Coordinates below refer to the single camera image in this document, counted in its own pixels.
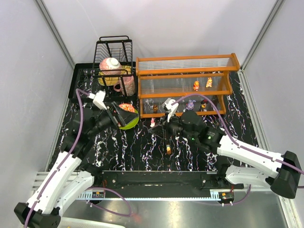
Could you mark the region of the pink piglet toy figure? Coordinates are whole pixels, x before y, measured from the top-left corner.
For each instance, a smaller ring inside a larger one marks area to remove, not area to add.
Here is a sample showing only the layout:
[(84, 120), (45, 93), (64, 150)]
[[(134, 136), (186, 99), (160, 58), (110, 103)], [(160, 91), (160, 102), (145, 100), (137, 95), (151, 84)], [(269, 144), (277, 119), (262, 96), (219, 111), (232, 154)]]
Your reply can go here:
[(150, 127), (153, 128), (155, 125), (156, 125), (156, 123), (155, 123), (155, 118), (152, 118), (152, 119), (151, 119)]

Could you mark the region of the brown haired small toy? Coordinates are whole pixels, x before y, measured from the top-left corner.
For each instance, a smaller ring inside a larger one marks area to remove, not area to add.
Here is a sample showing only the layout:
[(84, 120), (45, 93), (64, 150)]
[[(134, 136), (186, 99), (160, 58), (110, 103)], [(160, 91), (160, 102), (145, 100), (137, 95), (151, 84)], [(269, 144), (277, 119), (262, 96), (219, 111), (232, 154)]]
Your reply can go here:
[(152, 109), (153, 109), (153, 113), (156, 114), (159, 110), (158, 105), (153, 105)]

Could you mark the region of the yellow bear toy figure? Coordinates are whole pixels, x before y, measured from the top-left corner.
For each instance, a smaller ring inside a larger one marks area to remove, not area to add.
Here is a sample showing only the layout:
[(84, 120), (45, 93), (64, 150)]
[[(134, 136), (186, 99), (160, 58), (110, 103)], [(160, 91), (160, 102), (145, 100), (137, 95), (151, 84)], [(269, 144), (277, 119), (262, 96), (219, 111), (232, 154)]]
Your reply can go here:
[(193, 90), (194, 90), (194, 91), (198, 91), (199, 88), (200, 88), (199, 86), (200, 86), (199, 81), (195, 81), (195, 82), (193, 83)]

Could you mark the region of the brown rabbit toy figure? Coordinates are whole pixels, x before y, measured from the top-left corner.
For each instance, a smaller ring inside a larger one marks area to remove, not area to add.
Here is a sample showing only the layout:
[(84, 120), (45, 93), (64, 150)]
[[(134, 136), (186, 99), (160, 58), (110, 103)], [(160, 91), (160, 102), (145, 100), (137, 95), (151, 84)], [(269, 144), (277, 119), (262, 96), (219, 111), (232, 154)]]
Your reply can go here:
[(206, 88), (211, 88), (212, 87), (212, 78), (208, 77), (207, 82), (206, 82)]

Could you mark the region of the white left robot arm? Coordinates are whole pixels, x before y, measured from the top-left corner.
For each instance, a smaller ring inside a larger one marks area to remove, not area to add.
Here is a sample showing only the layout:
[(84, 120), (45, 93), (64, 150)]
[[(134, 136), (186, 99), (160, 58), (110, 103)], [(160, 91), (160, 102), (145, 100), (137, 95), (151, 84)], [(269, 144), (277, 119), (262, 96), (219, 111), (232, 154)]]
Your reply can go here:
[(80, 107), (77, 133), (72, 133), (64, 150), (58, 154), (56, 163), (36, 192), (27, 200), (19, 202), (14, 212), (26, 228), (56, 228), (65, 210), (76, 198), (90, 187), (102, 187), (102, 170), (94, 165), (85, 165), (69, 184), (68, 178), (80, 165), (94, 145), (95, 137), (110, 127), (125, 127), (138, 119), (136, 111), (122, 108), (115, 102), (100, 106), (98, 117), (84, 118)]

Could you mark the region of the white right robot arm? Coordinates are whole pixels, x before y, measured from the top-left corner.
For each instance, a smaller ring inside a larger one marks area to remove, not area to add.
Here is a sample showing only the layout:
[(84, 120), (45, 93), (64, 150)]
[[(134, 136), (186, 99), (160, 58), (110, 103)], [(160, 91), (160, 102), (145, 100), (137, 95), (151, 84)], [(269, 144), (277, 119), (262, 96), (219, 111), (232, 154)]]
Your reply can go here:
[(224, 176), (231, 184), (269, 186), (281, 197), (296, 197), (303, 171), (293, 152), (271, 152), (234, 139), (222, 130), (207, 126), (193, 111), (184, 112), (180, 117), (167, 114), (149, 132), (163, 139), (182, 137), (203, 152), (230, 157), (249, 165), (247, 168), (227, 167)]

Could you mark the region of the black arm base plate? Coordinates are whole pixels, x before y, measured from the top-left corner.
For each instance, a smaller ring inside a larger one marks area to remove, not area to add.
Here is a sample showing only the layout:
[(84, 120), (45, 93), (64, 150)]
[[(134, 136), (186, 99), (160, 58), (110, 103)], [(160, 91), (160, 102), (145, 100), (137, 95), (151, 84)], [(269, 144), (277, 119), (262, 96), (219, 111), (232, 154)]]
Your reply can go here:
[(117, 189), (125, 186), (191, 186), (199, 189), (243, 189), (222, 173), (206, 171), (94, 171), (93, 186)]

